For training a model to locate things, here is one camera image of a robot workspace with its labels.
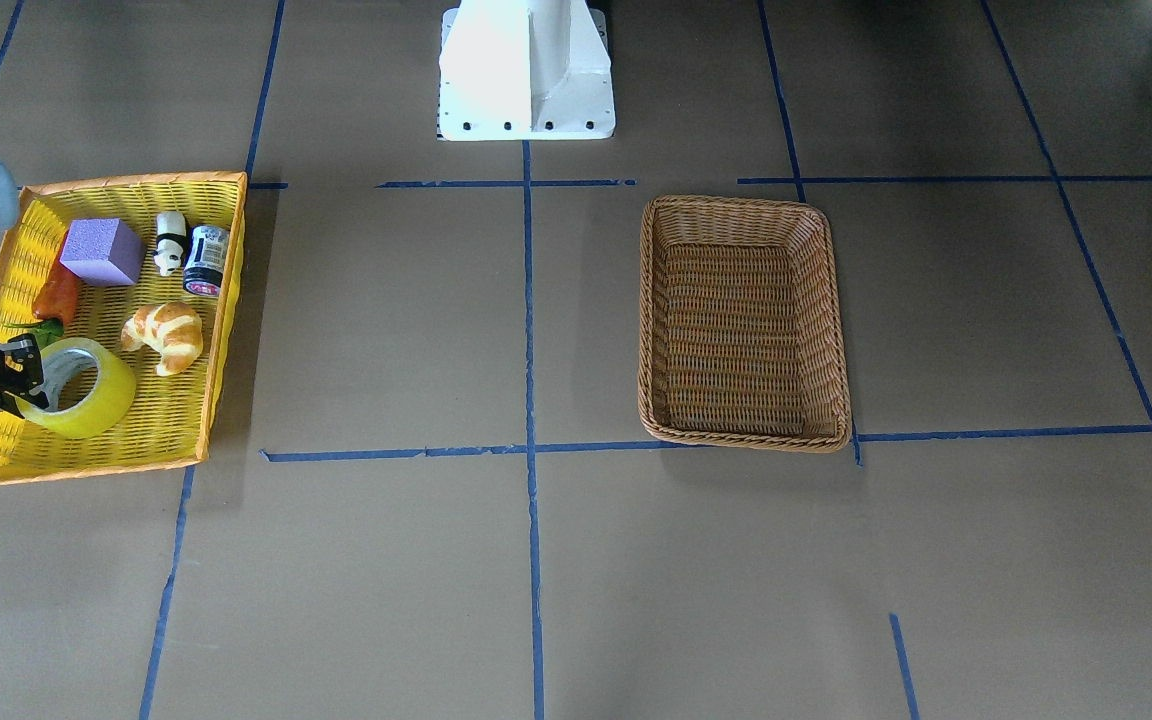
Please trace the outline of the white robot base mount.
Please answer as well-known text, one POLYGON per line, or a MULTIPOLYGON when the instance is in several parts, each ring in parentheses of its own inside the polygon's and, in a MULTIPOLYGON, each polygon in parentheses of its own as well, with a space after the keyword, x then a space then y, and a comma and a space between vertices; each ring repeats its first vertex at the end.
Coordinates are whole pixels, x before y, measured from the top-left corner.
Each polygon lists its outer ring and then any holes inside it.
POLYGON ((462 1, 444 12, 438 65, 442 141, 616 131, 607 1, 462 1))

